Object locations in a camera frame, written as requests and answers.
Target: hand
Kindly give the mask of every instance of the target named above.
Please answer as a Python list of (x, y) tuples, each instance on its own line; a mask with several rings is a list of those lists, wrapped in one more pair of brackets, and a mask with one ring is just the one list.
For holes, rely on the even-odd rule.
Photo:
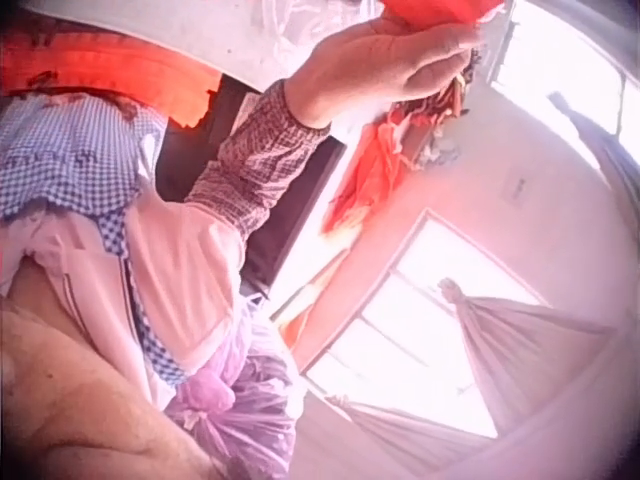
[(311, 128), (371, 99), (424, 98), (446, 87), (481, 44), (473, 27), (443, 25), (415, 31), (383, 16), (322, 41), (285, 84), (291, 113)]

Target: plaid sleeve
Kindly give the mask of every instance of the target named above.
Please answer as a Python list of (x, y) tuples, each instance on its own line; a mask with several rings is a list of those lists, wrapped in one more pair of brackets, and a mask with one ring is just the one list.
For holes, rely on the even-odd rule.
[(235, 226), (246, 239), (269, 218), (329, 128), (314, 130), (289, 112), (284, 81), (272, 85), (220, 147), (187, 196)]

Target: white curtain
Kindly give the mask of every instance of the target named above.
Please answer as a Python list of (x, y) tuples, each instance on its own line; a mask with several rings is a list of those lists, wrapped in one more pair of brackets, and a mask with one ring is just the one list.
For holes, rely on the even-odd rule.
[(476, 385), (498, 435), (549, 404), (613, 334), (551, 308), (466, 297), (450, 279), (440, 287), (456, 308)]
[(456, 430), (411, 414), (344, 397), (327, 401), (344, 411), (416, 478), (426, 478), (482, 449), (492, 439)]
[(580, 139), (593, 152), (620, 213), (634, 240), (638, 242), (640, 253), (640, 164), (620, 145), (617, 138), (573, 110), (562, 95), (555, 93), (549, 99), (573, 123)]

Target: wall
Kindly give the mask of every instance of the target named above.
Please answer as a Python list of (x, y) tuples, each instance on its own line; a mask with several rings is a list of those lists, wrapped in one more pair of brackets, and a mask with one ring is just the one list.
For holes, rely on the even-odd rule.
[[(303, 365), (317, 351), (318, 338), (330, 341), (336, 327), (359, 307), (427, 208), (550, 305), (621, 331), (629, 326), (637, 312), (637, 254), (598, 173), (562, 139), (488, 86), (476, 85), (469, 106), (471, 114), (449, 129), (463, 149), (462, 157), (410, 178), (367, 228), (309, 319), (306, 338), (315, 337), (315, 343), (303, 339), (294, 352)], [(526, 181), (515, 202), (505, 200), (510, 178)], [(624, 337), (554, 408), (438, 478), (602, 478), (604, 471), (598, 468), (616, 458), (637, 420), (637, 344), (632, 335)], [(411, 479), (363, 473), (378, 457), (364, 444), (338, 447), (337, 453), (323, 453), (320, 460), (314, 448), (334, 448), (339, 439), (356, 435), (357, 428), (315, 401), (300, 424), (294, 472), (314, 468), (331, 456), (332, 466), (322, 468), (342, 473), (318, 470), (311, 477), (305, 471), (306, 477), (294, 479)], [(331, 425), (331, 435), (322, 425)]]

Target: person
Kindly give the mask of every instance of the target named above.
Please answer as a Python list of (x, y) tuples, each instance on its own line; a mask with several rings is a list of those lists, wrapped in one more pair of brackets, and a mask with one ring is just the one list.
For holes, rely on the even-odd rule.
[(94, 91), (11, 98), (3, 448), (40, 478), (240, 478), (161, 410), (237, 321), (247, 237), (336, 115), (439, 91), (480, 41), (472, 27), (415, 31), (390, 15), (328, 37), (264, 92), (182, 204), (149, 180), (166, 126), (153, 108)]

